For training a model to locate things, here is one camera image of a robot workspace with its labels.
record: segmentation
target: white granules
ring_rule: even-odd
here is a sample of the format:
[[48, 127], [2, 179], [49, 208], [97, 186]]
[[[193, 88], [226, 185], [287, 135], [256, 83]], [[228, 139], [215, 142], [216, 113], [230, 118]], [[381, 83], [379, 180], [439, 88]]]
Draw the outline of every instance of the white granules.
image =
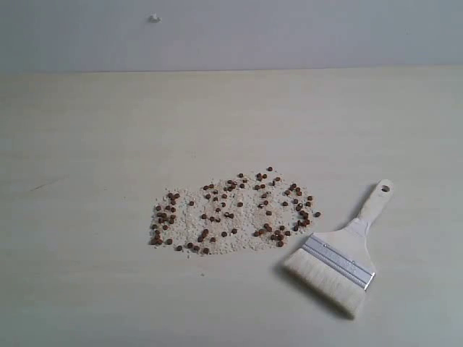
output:
[[[208, 184], [206, 190], [201, 187], [195, 191], [171, 191], [179, 197], [170, 199], [166, 194], [158, 200], [153, 209], [151, 244], [176, 250], [182, 247], [183, 252], [224, 254], [241, 249], [281, 247], [290, 237], [287, 234], [310, 233], [310, 224], [304, 225], [313, 219], [313, 198], [305, 188], [284, 181], [275, 171], [266, 171], [261, 176], [243, 175], [212, 184], [213, 188]], [[262, 184], [265, 187], [255, 188]], [[198, 241], [205, 229], [208, 230], [207, 235]]]

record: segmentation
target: white wall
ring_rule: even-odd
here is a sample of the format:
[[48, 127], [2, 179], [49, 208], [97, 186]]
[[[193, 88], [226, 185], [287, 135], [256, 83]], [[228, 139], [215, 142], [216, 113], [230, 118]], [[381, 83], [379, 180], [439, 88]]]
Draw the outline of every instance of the white wall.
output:
[[462, 0], [0, 0], [0, 71], [461, 64], [462, 35]]

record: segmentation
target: brush bristles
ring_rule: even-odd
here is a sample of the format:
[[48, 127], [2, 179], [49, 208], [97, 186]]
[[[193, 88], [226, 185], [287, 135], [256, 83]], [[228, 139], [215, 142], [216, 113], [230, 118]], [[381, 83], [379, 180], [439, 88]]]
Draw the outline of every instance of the brush bristles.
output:
[[330, 299], [350, 317], [355, 317], [365, 298], [365, 291], [304, 249], [298, 249], [284, 267], [310, 287]]

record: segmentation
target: white tabletop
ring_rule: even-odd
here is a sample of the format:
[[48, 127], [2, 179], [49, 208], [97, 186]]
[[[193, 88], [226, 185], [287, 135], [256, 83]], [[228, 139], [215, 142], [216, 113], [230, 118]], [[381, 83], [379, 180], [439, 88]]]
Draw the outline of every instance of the white tabletop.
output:
[[[2, 346], [457, 346], [463, 67], [50, 74], [0, 79]], [[164, 189], [272, 165], [310, 189], [314, 231], [395, 183], [378, 277], [347, 320], [288, 278], [283, 249], [147, 245]]]

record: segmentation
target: pile of white powder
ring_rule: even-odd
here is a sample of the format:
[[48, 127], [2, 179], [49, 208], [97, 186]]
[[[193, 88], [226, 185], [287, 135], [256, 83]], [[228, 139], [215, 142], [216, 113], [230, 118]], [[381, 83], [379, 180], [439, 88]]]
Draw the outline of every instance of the pile of white powder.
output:
[[[182, 252], [204, 254], [204, 250], [207, 249], [206, 252], [209, 254], [224, 254], [240, 249], [258, 250], [277, 247], [277, 241], [274, 240], [276, 236], [271, 235], [274, 234], [274, 231], [279, 230], [280, 226], [284, 226], [284, 231], [281, 231], [283, 235], [285, 231], [289, 231], [291, 235], [310, 233], [310, 225], [298, 226], [297, 230], [294, 230], [297, 221], [303, 220], [297, 210], [298, 204], [302, 204], [302, 207], [299, 207], [300, 210], [308, 213], [308, 220], [310, 222], [313, 220], [314, 201], [306, 188], [297, 187], [297, 190], [300, 191], [300, 195], [297, 195], [297, 190], [294, 187], [290, 190], [293, 183], [286, 182], [273, 169], [262, 172], [260, 176], [256, 176], [255, 173], [241, 175], [242, 177], [236, 176], [212, 182], [213, 188], [204, 189], [201, 187], [194, 191], [187, 189], [170, 191], [173, 194], [179, 194], [179, 197], [175, 199], [175, 205], [171, 205], [171, 199], [168, 198], [167, 194], [162, 199], [157, 200], [153, 209], [150, 232], [153, 237], [153, 244], [156, 244], [155, 247], [171, 247], [179, 250], [179, 246], [181, 246]], [[226, 189], [230, 187], [230, 181], [237, 185], [235, 189], [228, 192]], [[256, 189], [257, 185], [262, 184], [265, 184], [264, 188]], [[174, 207], [175, 212], [171, 213], [166, 210], [167, 206], [169, 206], [168, 209]], [[159, 223], [159, 213], [166, 213], [168, 216], [175, 215], [175, 222], [173, 224]], [[226, 213], [233, 214], [234, 217], [227, 218]], [[206, 214], [206, 219], [201, 218], [204, 214]], [[267, 228], [271, 227], [272, 232], [266, 231], [255, 236], [255, 232], [263, 229], [265, 224], [267, 224]], [[234, 228], [237, 230], [235, 234], [232, 233]], [[198, 241], [198, 237], [203, 234], [205, 229], [208, 230], [207, 236]], [[284, 244], [287, 237], [290, 236], [284, 235], [283, 237]], [[200, 249], [194, 251], [193, 248], [188, 248], [188, 244], [198, 246]]]

